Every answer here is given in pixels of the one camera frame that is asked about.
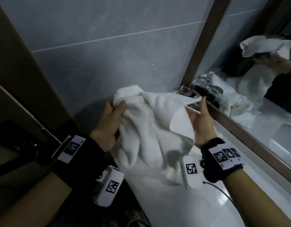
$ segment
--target sink basin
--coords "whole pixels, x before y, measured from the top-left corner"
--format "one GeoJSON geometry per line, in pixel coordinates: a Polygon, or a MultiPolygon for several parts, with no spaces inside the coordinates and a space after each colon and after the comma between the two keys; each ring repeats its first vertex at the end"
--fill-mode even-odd
{"type": "Polygon", "coordinates": [[[269,148],[291,166],[291,125],[279,127],[269,142],[269,148]]]}

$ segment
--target reflected hand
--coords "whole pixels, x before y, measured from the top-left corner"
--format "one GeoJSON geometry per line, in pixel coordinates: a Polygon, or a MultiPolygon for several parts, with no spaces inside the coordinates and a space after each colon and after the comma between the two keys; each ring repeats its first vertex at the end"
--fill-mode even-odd
{"type": "Polygon", "coordinates": [[[106,101],[97,127],[90,133],[90,137],[98,143],[100,148],[107,152],[116,143],[116,133],[120,126],[121,115],[126,110],[126,102],[123,100],[113,110],[111,104],[106,101]]]}
{"type": "Polygon", "coordinates": [[[190,121],[195,132],[195,145],[201,148],[206,142],[213,138],[217,138],[214,129],[214,122],[210,116],[207,106],[206,97],[204,96],[200,102],[200,112],[196,113],[189,107],[186,108],[190,121]]]}
{"type": "Polygon", "coordinates": [[[277,53],[272,54],[270,57],[263,56],[260,59],[254,59],[254,61],[258,64],[265,64],[278,74],[291,72],[291,61],[279,56],[277,53]]]}

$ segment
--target towel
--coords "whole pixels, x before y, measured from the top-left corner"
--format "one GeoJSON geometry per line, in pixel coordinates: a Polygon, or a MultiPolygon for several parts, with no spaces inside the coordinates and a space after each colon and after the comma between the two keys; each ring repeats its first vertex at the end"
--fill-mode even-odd
{"type": "Polygon", "coordinates": [[[247,97],[236,92],[234,86],[232,86],[235,85],[235,83],[232,81],[230,85],[227,81],[222,80],[213,72],[209,72],[202,76],[209,80],[209,85],[216,85],[222,88],[223,94],[215,97],[220,105],[219,110],[241,126],[251,128],[255,116],[259,114],[259,112],[247,97]]]}
{"type": "Polygon", "coordinates": [[[185,106],[201,99],[171,92],[144,92],[133,85],[119,89],[113,105],[121,100],[126,101],[127,109],[119,128],[118,162],[131,168],[140,156],[147,166],[180,183],[179,158],[188,154],[195,143],[185,106]]]}
{"type": "MultiPolygon", "coordinates": [[[[266,38],[265,36],[250,37],[240,43],[243,57],[251,57],[255,53],[277,52],[279,56],[289,59],[291,40],[266,38]]],[[[237,79],[237,93],[246,96],[256,109],[263,105],[263,97],[277,73],[263,64],[256,64],[242,77],[237,79]]]]}

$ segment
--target black cable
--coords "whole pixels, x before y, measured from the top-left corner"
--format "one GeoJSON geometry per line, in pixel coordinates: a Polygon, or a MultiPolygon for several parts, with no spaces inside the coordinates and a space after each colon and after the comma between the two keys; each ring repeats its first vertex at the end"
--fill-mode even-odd
{"type": "Polygon", "coordinates": [[[234,207],[237,209],[237,207],[236,207],[236,205],[234,204],[234,201],[223,191],[223,190],[221,190],[219,187],[217,187],[216,185],[214,185],[214,184],[212,184],[212,183],[208,183],[208,182],[203,182],[203,184],[209,184],[209,185],[211,185],[211,186],[213,186],[213,187],[215,187],[215,188],[217,188],[218,190],[220,190],[231,202],[232,202],[232,204],[234,205],[234,207]]]}

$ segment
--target gray tile wall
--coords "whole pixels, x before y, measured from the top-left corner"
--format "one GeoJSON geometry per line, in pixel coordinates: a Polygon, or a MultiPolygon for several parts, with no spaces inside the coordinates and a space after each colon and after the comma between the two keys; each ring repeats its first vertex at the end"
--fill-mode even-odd
{"type": "Polygon", "coordinates": [[[232,0],[195,77],[222,66],[230,50],[244,39],[268,0],[232,0]]]}
{"type": "MultiPolygon", "coordinates": [[[[0,0],[81,129],[120,87],[178,87],[214,0],[0,0]]],[[[228,15],[266,0],[233,0],[228,15]]]]}

